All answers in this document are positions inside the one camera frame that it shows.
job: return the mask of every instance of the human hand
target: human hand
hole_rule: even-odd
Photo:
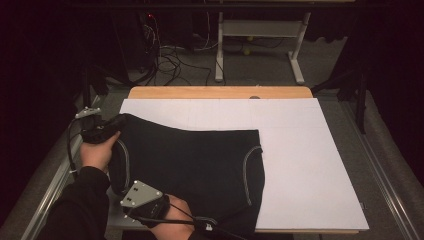
[[[186,201],[172,195],[168,196],[170,204],[191,215],[190,208]],[[191,217],[187,216],[172,205],[165,216],[166,220],[193,221]],[[157,240],[187,240],[193,233],[194,226],[187,224],[160,223],[154,228],[151,228],[150,231],[152,231]]]
[[[107,173],[107,164],[112,157],[112,146],[121,132],[116,132],[103,143],[91,144],[83,142],[80,148],[82,166],[95,167]]]

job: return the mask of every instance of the white stand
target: white stand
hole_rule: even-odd
[[[219,13],[218,22],[218,52],[216,55],[215,81],[224,79],[224,54],[222,51],[223,36],[262,36],[262,37],[293,37],[297,38],[294,51],[288,52],[296,83],[305,84],[300,71],[297,56],[305,36],[311,13],[305,13],[303,21],[255,21],[255,20],[224,20]]]

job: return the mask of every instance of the wire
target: wire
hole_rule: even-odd
[[[72,128],[72,125],[75,123],[76,120],[78,120],[78,119],[75,119],[75,118],[72,119],[72,121],[69,123],[68,129],[66,131],[66,149],[67,149],[67,152],[68,152],[69,167],[71,168],[70,173],[72,173],[74,180],[76,180],[77,177],[78,177],[78,171],[77,171],[77,168],[75,167],[75,163],[72,159],[73,157],[72,157],[72,151],[71,151],[71,128]]]
[[[207,85],[208,85],[208,79],[209,79],[209,76],[211,75],[212,69],[207,68],[207,67],[198,67],[198,66],[190,65],[190,64],[187,64],[187,63],[183,62],[183,61],[182,61],[182,60],[178,57],[177,51],[175,51],[175,57],[176,57],[176,58],[177,58],[177,59],[181,62],[181,64],[183,64],[183,65],[185,65],[185,66],[187,66],[187,67],[192,67],[192,68],[198,68],[198,69],[204,69],[204,70],[207,70],[207,71],[208,71],[208,75],[206,76],[205,86],[207,86]]]
[[[207,16],[207,19],[208,19],[208,38],[206,40],[206,43],[205,43],[205,46],[203,47],[203,49],[205,49],[208,46],[208,44],[209,44],[209,38],[210,38],[210,33],[211,33],[211,23],[210,23],[209,12],[206,12],[206,16]]]
[[[193,226],[196,225],[194,221],[184,221],[184,220],[163,220],[163,219],[153,219],[153,218],[144,218],[144,217],[136,217],[135,219],[140,222],[186,224],[186,225],[193,225]]]
[[[155,16],[153,16],[152,14],[149,14],[149,17],[151,17],[153,19],[153,21],[155,22],[156,34],[157,34],[156,36],[157,36],[157,40],[158,40],[158,44],[159,44],[159,57],[160,57],[160,56],[162,56],[162,53],[161,53],[161,50],[160,50],[161,43],[160,43],[160,37],[159,37],[158,23],[156,21]]]
[[[78,136],[78,135],[80,135],[80,133],[75,133],[74,135],[72,135],[71,136],[71,141],[76,137],[76,136]]]
[[[153,80],[154,85],[156,86],[156,74],[150,78],[144,86],[149,86],[150,82]]]
[[[215,43],[214,45],[207,47],[207,48],[195,48],[194,51],[204,51],[204,50],[210,50],[218,46],[218,43]]]
[[[152,66],[148,69],[148,71],[143,76],[139,77],[136,80],[130,80],[130,81],[132,83],[134,83],[135,85],[139,86],[141,82],[148,81],[151,78],[153,78],[153,76],[156,74],[156,72],[157,72],[157,66],[156,66],[156,64],[152,64]],[[124,84],[124,83],[113,82],[113,81],[109,80],[108,78],[106,78],[106,82],[107,82],[107,84],[109,84],[111,86],[115,86],[115,87],[128,86],[127,84]]]
[[[194,220],[194,221],[193,221],[193,225],[194,225],[194,226],[198,226],[198,227],[205,228],[207,225],[211,225],[211,224],[212,224],[212,223],[205,223],[205,222],[203,222],[203,221],[201,221],[201,220],[196,219],[196,218],[195,218],[195,217],[193,217],[191,214],[189,214],[189,213],[185,212],[184,210],[182,210],[181,208],[179,208],[179,207],[175,206],[175,205],[174,205],[174,204],[172,204],[172,203],[169,203],[169,205],[170,205],[171,207],[174,207],[175,209],[179,210],[179,211],[180,211],[180,212],[182,212],[184,215],[186,215],[186,216],[190,217],[191,219],[193,219],[193,220]],[[229,232],[229,231],[227,231],[227,230],[225,230],[225,229],[223,229],[223,228],[217,227],[217,226],[216,226],[216,224],[213,224],[213,225],[214,225],[214,226],[212,226],[212,229],[213,229],[213,230],[217,230],[217,231],[219,231],[219,232],[221,232],[221,233],[224,233],[224,234],[226,234],[226,235],[228,235],[228,236],[231,236],[231,237],[233,237],[233,238],[246,240],[245,238],[243,238],[243,237],[241,237],[241,236],[239,236],[239,235],[236,235],[236,234],[234,234],[234,233],[231,233],[231,232]]]
[[[149,39],[150,37],[150,33],[152,33],[152,45],[151,45],[151,49],[153,48],[155,42],[156,42],[156,34],[155,31],[153,30],[153,28],[151,28],[150,26],[144,24],[144,27],[147,28],[149,30],[148,35],[146,36],[146,39]]]
[[[171,79],[169,79],[165,84],[164,84],[164,86],[168,86],[168,85],[170,85],[175,79],[177,79],[177,78],[179,78],[179,75],[180,75],[180,73],[181,73],[181,68],[180,68],[180,63],[179,62],[176,62],[176,61],[173,61],[173,60],[171,60],[170,59],[170,57],[174,57],[174,56],[172,56],[172,55],[166,55],[166,56],[162,56],[162,58],[165,58],[165,59],[167,59],[167,61],[165,61],[165,62],[161,62],[160,63],[160,65],[162,65],[162,64],[164,64],[164,63],[170,63],[171,65],[173,65],[173,68],[170,68],[170,69],[166,69],[166,70],[161,70],[160,69],[160,67],[159,67],[159,72],[161,72],[161,73],[163,73],[163,74],[165,74],[165,75],[170,75],[170,76],[172,76],[171,77]]]

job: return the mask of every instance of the white paper sheet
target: white paper sheet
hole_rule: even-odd
[[[258,129],[257,229],[369,229],[316,99],[126,99],[121,113],[186,130]]]

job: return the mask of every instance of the sleeve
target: sleeve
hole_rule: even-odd
[[[101,170],[83,167],[50,210],[37,240],[104,239],[109,199],[109,179]]]
[[[188,240],[210,240],[210,239],[207,238],[207,237],[205,237],[205,236],[203,236],[198,231],[194,231],[193,233],[191,233],[191,235],[188,238]]]

